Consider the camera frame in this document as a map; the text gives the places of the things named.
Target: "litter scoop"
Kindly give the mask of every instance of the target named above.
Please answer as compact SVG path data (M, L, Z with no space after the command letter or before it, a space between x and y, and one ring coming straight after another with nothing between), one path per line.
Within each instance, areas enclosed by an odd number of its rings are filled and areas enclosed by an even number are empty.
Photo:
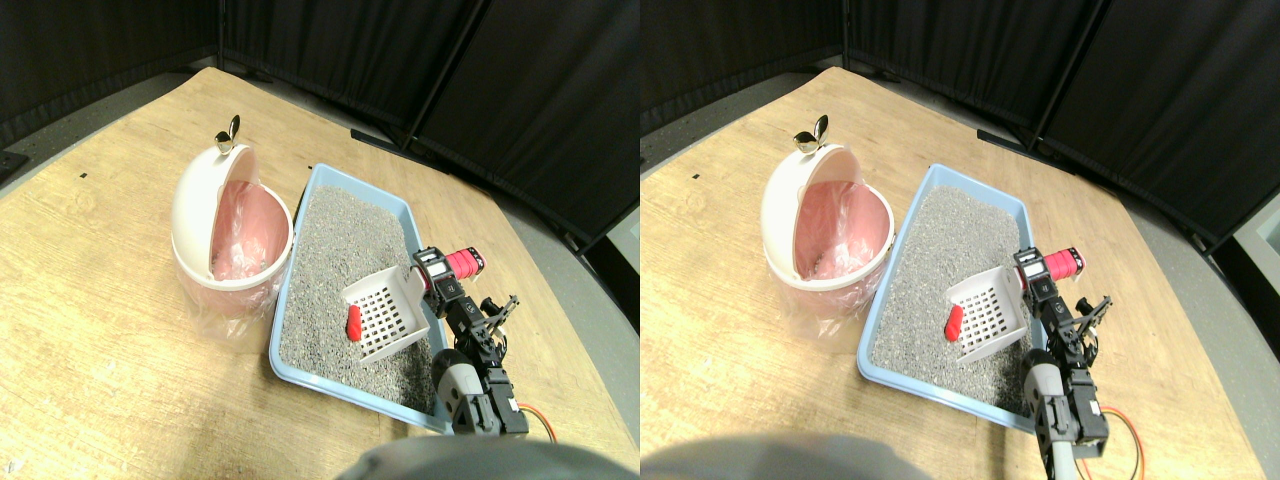
M393 266L365 276L342 291L347 338L360 342L361 365L383 360L426 337L431 330L419 305L426 280L416 266Z
M1027 334L1030 311L1021 301L1023 274L1034 278L1047 269L1053 280L1076 278L1084 270L1084 259L1068 248L1046 256L1044 264L1023 269L1027 271L997 266L947 289L952 307L943 333L947 340L960 343L960 364L986 358Z

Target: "white plastic scoop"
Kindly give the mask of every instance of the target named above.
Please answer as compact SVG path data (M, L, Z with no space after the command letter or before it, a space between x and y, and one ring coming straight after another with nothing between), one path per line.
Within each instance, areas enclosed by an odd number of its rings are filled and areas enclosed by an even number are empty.
M399 352L426 337L422 315L426 280L416 266L393 266L365 276L342 291L347 301L347 335L360 342L361 365Z

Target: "plastic bag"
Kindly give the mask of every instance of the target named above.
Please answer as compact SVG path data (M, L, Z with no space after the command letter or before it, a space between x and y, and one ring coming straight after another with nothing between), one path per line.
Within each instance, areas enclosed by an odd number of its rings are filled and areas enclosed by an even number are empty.
M266 188L256 183L228 182L210 246L214 280L251 279L266 270L285 250L288 223L288 214ZM262 352L284 270L279 269L256 284L221 291L201 285L178 266L178 280L187 291L187 316L196 333L234 352Z
M876 259L888 238L888 211L870 188L852 182L809 186L797 214L795 265L804 280L855 274ZM777 276L783 317L792 334L838 353L851 353L886 261L849 285L805 291Z
M187 319L201 338L214 340L236 353L261 353L271 334L275 300L284 284L284 269L269 280L239 292L209 289L178 270L178 282L187 291Z

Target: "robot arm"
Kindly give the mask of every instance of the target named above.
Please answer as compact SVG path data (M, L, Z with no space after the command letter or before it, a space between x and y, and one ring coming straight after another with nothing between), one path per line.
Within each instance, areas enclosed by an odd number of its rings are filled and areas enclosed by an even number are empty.
M436 317L444 317L453 332L453 348L436 352L431 379L436 399L444 402L453 430L480 435L525 435L529 420L516 403L515 388L502 367L507 356L507 335L502 325L520 305L515 296L498 307L485 298L477 307L462 291L460 276L484 269L484 257L467 248L445 257L435 247L413 255L428 276L425 300ZM453 262L466 265L465 275Z
M1083 269L1084 261L1074 248L1064 252ZM1065 259L1061 253L1053 256ZM1101 457L1106 448L1107 421L1089 367L1098 355L1097 325L1110 308L1111 297L1105 297L1096 308L1080 298L1076 311L1082 316L1074 317L1053 283L1051 270L1059 270L1055 265L1046 264L1034 247L1015 253L1014 259L1025 287L1023 302L1047 335L1047 349L1032 349L1023 358L1023 388L1033 408L1041 461L1050 479L1074 479L1075 458Z

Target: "red object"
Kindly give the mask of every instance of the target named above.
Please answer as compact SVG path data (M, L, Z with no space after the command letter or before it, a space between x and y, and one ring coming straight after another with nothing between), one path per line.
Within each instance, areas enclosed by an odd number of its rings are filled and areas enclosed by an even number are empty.
M347 339L360 342L360 307L352 305L347 308Z
M960 320L964 320L964 308L959 305L951 307L951 316L947 317L947 328L942 330L947 335L947 342L960 339Z
M1075 248L1068 248L1046 256L1044 265L1048 266L1048 274L1053 282L1057 282L1084 270L1084 257Z
M444 257L453 269L453 275L458 280L475 275L484 270L484 256L475 248L462 248Z

